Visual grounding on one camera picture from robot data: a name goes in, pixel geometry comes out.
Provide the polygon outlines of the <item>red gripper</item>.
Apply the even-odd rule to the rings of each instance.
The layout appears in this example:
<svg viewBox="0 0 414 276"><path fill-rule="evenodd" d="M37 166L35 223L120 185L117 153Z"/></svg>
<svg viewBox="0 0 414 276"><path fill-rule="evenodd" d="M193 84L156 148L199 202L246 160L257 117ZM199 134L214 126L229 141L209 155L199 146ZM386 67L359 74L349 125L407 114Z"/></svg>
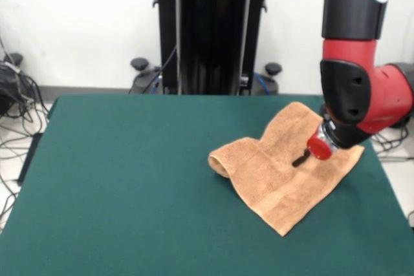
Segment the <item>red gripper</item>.
<svg viewBox="0 0 414 276"><path fill-rule="evenodd" d="M304 164L311 155L319 160L328 160L334 152L332 143L324 136L311 136L307 141L307 149L292 162L293 167Z"/></svg>

